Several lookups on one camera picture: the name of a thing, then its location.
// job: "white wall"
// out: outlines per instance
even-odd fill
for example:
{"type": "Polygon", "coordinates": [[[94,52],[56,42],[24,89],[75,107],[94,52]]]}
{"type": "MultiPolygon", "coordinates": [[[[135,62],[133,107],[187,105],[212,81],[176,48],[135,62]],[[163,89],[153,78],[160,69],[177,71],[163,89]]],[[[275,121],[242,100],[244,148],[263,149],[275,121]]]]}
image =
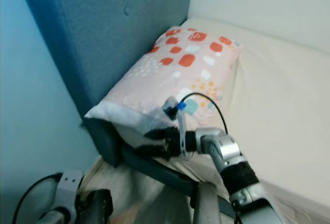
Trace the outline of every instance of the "white wall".
{"type": "MultiPolygon", "coordinates": [[[[30,184],[67,168],[85,171],[97,156],[25,0],[1,0],[0,223],[11,223],[30,184]]],[[[21,209],[34,223],[51,199],[38,187],[21,209]]]]}
{"type": "Polygon", "coordinates": [[[191,0],[207,18],[330,52],[330,0],[191,0]]]}

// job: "bed frame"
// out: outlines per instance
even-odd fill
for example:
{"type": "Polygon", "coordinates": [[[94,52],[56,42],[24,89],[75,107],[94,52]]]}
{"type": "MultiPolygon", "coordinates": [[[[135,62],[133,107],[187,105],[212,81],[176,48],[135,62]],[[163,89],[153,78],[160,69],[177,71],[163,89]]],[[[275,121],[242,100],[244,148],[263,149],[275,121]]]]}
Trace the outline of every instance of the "bed frame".
{"type": "MultiPolygon", "coordinates": [[[[154,41],[187,18],[190,0],[27,0],[64,83],[83,118],[154,41]]],[[[103,159],[131,167],[193,196],[198,182],[133,154],[111,123],[84,119],[103,159]]],[[[219,198],[223,213],[234,217],[219,198]]]]}

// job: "pillow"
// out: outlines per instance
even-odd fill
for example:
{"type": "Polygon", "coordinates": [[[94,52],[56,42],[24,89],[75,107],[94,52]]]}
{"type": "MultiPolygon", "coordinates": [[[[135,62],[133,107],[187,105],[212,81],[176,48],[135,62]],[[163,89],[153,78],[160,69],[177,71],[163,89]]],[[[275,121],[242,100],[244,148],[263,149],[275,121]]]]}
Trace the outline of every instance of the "pillow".
{"type": "MultiPolygon", "coordinates": [[[[132,127],[144,134],[173,125],[161,110],[170,96],[180,101],[197,91],[221,105],[223,86],[240,51],[241,46],[226,37],[172,27],[85,117],[132,127]]],[[[218,113],[208,100],[191,96],[185,103],[188,129],[214,126],[212,118],[218,113]]]]}

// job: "light blue wall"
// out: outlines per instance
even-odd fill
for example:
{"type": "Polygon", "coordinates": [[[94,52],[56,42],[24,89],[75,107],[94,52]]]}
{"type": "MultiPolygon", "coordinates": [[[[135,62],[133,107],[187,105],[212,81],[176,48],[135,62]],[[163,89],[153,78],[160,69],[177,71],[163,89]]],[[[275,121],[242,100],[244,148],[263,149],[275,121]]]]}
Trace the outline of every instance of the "light blue wall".
{"type": "MultiPolygon", "coordinates": [[[[25,0],[1,0],[0,51],[1,224],[8,224],[30,184],[67,168],[85,171],[97,151],[25,0]]],[[[32,193],[21,223],[47,205],[50,189],[46,183],[32,193]]]]}

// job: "headboard button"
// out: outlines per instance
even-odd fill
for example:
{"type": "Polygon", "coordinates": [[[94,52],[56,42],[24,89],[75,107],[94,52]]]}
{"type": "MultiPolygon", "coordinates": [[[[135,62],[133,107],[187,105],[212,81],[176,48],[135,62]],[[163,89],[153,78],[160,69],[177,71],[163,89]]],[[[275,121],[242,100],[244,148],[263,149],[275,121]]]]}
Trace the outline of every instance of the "headboard button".
{"type": "Polygon", "coordinates": [[[129,7],[128,6],[125,7],[124,14],[125,14],[125,16],[129,15],[129,7]]]}

